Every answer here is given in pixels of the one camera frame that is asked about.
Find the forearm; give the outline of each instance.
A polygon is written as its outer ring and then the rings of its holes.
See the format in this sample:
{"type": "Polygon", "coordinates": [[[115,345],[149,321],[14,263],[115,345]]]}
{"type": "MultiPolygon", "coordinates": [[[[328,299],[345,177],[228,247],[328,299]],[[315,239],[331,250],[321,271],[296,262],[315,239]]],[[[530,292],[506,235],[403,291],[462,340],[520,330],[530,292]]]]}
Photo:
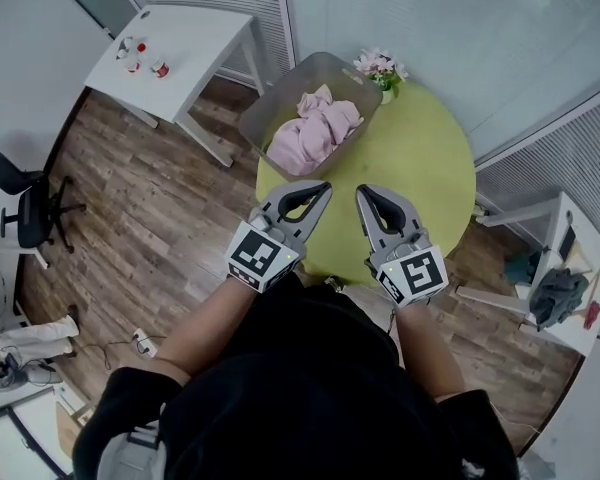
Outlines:
{"type": "Polygon", "coordinates": [[[256,295],[237,279],[228,278],[177,324],[155,359],[189,376],[204,371],[227,346],[256,295]]]}
{"type": "Polygon", "coordinates": [[[399,309],[396,327],[405,368],[433,398],[465,391],[460,367],[427,306],[399,309]]]}

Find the pink cloth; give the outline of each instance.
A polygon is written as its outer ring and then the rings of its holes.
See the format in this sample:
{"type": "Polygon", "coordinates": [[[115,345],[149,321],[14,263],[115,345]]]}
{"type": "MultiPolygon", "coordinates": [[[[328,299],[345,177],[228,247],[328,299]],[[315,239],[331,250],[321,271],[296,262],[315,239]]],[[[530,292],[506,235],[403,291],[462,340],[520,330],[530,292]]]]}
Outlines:
{"type": "Polygon", "coordinates": [[[364,120],[350,101],[333,101],[326,84],[302,95],[298,115],[278,129],[267,150],[269,158],[296,176],[318,167],[364,120]]]}

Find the black shirt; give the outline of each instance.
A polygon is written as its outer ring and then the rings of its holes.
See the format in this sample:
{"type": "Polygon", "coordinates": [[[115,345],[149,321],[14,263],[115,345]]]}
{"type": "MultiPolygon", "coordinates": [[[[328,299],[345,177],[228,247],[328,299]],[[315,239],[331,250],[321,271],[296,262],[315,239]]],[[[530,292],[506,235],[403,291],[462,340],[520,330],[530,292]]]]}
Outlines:
{"type": "Polygon", "coordinates": [[[76,478],[95,478],[111,438],[158,417],[166,478],[462,479],[463,459],[485,480],[518,478],[484,391],[437,404],[348,297],[295,275],[256,300],[223,357],[184,388],[114,372],[74,447],[76,478]]]}

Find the black chair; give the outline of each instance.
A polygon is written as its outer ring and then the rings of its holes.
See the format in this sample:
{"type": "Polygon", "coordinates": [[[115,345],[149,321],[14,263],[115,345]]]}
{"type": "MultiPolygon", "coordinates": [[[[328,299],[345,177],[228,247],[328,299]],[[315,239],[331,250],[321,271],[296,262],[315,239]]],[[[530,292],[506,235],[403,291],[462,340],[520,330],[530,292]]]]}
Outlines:
{"type": "Polygon", "coordinates": [[[43,242],[53,244],[50,236],[55,226],[67,251],[73,253],[74,248],[67,241],[60,216],[73,210],[85,211],[87,205],[61,206],[64,189],[72,183],[73,180],[70,177],[65,177],[58,193],[49,197],[49,177],[44,172],[21,171],[0,153],[0,189],[12,196],[24,191],[20,196],[17,215],[7,215],[6,210],[2,209],[0,219],[2,238],[5,236],[6,225],[10,222],[17,222],[20,247],[31,249],[38,247],[43,242]]]}

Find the electrical outlet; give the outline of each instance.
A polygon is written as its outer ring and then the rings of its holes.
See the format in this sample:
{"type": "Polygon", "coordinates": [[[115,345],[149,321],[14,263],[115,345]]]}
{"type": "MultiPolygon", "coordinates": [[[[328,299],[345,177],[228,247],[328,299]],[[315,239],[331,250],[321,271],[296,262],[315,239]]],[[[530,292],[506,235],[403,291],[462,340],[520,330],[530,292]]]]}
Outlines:
{"type": "Polygon", "coordinates": [[[144,354],[154,357],[158,353],[158,347],[149,338],[146,332],[142,329],[136,329],[133,333],[133,346],[137,347],[137,350],[144,352],[144,354]]]}

